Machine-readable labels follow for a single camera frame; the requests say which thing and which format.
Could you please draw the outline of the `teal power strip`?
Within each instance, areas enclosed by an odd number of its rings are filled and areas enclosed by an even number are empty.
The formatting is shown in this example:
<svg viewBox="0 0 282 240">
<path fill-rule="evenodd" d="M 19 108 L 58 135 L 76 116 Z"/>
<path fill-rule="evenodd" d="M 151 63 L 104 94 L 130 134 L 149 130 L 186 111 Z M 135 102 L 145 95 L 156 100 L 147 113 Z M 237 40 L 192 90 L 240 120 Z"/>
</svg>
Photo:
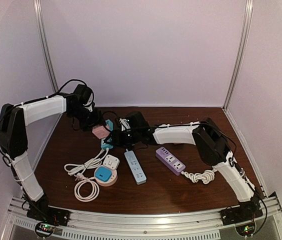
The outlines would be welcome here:
<svg viewBox="0 0 282 240">
<path fill-rule="evenodd" d="M 113 122 L 110 119 L 107 119 L 105 122 L 106 122 L 109 130 L 112 131 L 114 129 Z M 111 149 L 113 149 L 114 146 L 111 144 L 111 142 L 112 142 L 112 138 L 111 137 L 107 136 L 105 138 L 102 138 L 101 142 L 100 142 L 101 149 L 103 149 L 103 150 L 106 150 L 106 149 L 111 150 Z"/>
</svg>

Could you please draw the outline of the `light blue power strip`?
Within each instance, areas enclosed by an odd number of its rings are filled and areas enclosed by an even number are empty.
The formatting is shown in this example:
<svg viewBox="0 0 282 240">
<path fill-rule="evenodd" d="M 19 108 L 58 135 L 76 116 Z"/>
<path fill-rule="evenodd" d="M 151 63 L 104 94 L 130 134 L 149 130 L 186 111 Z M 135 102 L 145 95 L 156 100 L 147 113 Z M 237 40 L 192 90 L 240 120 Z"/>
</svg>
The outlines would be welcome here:
<svg viewBox="0 0 282 240">
<path fill-rule="evenodd" d="M 137 185 L 146 183 L 147 177 L 133 150 L 126 150 L 124 153 L 130 171 Z"/>
</svg>

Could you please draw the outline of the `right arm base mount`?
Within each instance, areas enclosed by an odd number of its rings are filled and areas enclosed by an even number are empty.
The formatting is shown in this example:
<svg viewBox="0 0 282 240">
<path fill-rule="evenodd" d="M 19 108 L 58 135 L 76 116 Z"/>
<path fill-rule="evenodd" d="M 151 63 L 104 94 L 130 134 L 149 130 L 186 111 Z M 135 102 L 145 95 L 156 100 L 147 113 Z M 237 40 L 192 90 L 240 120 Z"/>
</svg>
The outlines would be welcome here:
<svg viewBox="0 0 282 240">
<path fill-rule="evenodd" d="M 263 211 L 259 206 L 252 207 L 250 205 L 227 207 L 219 213 L 224 226 L 252 221 L 263 216 Z"/>
</svg>

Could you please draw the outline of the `pink cube socket adapter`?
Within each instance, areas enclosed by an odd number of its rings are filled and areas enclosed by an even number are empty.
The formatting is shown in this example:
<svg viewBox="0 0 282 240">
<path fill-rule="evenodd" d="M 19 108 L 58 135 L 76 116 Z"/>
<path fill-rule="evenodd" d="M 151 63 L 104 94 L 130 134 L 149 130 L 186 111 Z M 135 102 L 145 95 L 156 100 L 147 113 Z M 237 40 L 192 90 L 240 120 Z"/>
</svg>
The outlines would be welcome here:
<svg viewBox="0 0 282 240">
<path fill-rule="evenodd" d="M 104 139 L 110 134 L 111 130 L 108 125 L 96 125 L 92 128 L 92 133 L 98 139 Z"/>
</svg>

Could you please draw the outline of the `purple usb power strip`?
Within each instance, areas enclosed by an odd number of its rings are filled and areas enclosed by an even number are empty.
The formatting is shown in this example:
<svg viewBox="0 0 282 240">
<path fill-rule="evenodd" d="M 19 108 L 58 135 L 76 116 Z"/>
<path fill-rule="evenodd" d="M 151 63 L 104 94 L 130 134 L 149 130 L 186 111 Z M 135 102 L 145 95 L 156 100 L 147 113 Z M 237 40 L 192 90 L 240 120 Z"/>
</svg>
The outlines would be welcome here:
<svg viewBox="0 0 282 240">
<path fill-rule="evenodd" d="M 174 156 L 165 147 L 160 147 L 155 151 L 155 156 L 159 159 L 169 170 L 171 170 L 176 176 L 181 175 L 185 170 L 186 165 L 183 164 L 176 156 Z"/>
</svg>

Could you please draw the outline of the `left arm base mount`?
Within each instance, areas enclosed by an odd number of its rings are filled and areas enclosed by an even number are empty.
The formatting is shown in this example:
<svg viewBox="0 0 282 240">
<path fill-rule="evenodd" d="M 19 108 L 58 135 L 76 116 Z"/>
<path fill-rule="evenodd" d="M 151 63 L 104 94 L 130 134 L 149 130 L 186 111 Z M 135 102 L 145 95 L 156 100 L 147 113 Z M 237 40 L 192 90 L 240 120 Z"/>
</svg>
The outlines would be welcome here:
<svg viewBox="0 0 282 240">
<path fill-rule="evenodd" d="M 50 207 L 48 205 L 39 206 L 37 204 L 32 204 L 26 213 L 28 218 L 48 223 L 54 226 L 64 226 L 68 225 L 70 211 L 55 207 Z"/>
</svg>

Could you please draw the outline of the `blue square adapter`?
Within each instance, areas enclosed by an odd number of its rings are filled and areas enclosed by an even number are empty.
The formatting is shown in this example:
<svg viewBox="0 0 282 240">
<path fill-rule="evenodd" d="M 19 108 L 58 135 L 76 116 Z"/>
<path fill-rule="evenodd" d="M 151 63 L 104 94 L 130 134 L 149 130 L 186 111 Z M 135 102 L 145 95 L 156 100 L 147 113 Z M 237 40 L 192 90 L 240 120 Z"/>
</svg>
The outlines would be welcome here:
<svg viewBox="0 0 282 240">
<path fill-rule="evenodd" d="M 112 171 L 104 166 L 99 166 L 94 171 L 95 179 L 103 183 L 107 182 L 112 177 L 112 175 Z"/>
</svg>

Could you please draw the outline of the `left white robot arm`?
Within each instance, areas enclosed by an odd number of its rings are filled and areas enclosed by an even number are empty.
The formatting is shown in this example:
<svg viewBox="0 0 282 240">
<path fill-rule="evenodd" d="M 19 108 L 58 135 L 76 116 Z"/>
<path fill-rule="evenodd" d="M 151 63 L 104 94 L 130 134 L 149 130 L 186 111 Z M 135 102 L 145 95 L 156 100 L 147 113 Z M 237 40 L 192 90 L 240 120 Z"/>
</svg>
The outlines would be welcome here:
<svg viewBox="0 0 282 240">
<path fill-rule="evenodd" d="M 79 121 L 79 129 L 90 131 L 105 125 L 102 112 L 92 97 L 70 93 L 46 96 L 16 105 L 5 104 L 0 112 L 0 153 L 3 162 L 12 169 L 16 181 L 27 197 L 38 202 L 44 196 L 28 158 L 27 126 L 54 115 L 67 114 Z"/>
</svg>

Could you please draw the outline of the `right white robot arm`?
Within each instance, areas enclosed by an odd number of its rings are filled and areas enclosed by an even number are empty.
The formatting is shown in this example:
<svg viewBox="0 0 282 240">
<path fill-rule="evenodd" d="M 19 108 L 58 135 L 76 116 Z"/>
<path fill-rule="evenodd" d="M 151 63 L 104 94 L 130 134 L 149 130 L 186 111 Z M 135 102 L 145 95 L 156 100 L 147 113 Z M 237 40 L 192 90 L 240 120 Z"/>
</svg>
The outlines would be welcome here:
<svg viewBox="0 0 282 240">
<path fill-rule="evenodd" d="M 186 124 L 162 124 L 159 126 L 131 126 L 110 132 L 111 144 L 128 149 L 138 142 L 156 146 L 164 144 L 190 144 L 197 148 L 200 159 L 216 169 L 230 185 L 240 204 L 237 216 L 249 220 L 256 212 L 255 204 L 261 199 L 258 190 L 235 159 L 235 152 L 226 136 L 210 119 Z"/>
</svg>

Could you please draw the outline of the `white square socket adapter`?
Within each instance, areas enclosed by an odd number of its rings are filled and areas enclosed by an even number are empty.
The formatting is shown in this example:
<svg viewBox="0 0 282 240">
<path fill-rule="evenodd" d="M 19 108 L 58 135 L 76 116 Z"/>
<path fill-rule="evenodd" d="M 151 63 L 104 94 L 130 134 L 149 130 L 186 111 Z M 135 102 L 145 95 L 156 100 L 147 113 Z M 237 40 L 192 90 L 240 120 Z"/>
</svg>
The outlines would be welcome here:
<svg viewBox="0 0 282 240">
<path fill-rule="evenodd" d="M 110 154 L 108 154 L 103 160 L 103 166 L 113 171 L 118 168 L 119 164 L 120 160 Z"/>
</svg>

